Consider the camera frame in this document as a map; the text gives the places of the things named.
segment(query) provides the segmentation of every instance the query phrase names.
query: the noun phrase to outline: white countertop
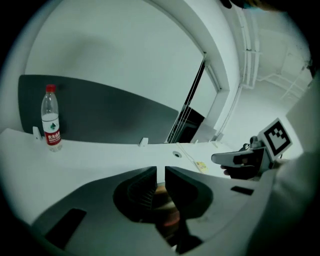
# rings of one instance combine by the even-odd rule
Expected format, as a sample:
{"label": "white countertop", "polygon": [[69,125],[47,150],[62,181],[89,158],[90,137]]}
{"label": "white countertop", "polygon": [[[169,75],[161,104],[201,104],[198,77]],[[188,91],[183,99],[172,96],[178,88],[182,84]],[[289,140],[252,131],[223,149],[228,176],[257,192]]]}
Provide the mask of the white countertop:
{"label": "white countertop", "polygon": [[[173,151],[182,157],[174,156]],[[229,151],[220,142],[139,147],[62,140],[61,151],[51,152],[44,140],[6,129],[0,134],[0,175],[12,210],[31,224],[44,210],[80,186],[139,168],[157,166],[157,181],[163,183],[165,166],[199,172],[194,159],[207,166],[204,175],[229,178],[220,165],[211,161],[212,154]]]}

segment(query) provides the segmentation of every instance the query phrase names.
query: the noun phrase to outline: black slot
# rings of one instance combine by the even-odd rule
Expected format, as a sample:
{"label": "black slot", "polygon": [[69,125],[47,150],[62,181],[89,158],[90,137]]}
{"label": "black slot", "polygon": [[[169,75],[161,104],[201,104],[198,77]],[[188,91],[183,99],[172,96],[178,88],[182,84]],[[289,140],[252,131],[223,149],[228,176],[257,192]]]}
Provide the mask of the black slot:
{"label": "black slot", "polygon": [[245,187],[241,187],[241,186],[234,186],[233,188],[231,188],[231,190],[235,191],[235,192],[239,192],[241,194],[248,195],[248,196],[251,196],[252,193],[254,192],[253,189],[245,188]]}
{"label": "black slot", "polygon": [[45,235],[45,238],[56,247],[64,249],[86,214],[84,210],[71,209]]}

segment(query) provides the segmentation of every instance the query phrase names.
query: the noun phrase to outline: dark gray panel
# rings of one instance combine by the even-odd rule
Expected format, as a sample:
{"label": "dark gray panel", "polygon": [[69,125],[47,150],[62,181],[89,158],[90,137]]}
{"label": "dark gray panel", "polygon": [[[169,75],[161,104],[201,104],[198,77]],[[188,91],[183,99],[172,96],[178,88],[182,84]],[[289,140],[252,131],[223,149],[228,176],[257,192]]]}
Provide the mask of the dark gray panel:
{"label": "dark gray panel", "polygon": [[46,85],[57,85],[60,132],[63,139],[82,142],[164,143],[178,111],[108,85],[63,76],[22,75],[18,102],[23,130],[33,133],[41,122]]}

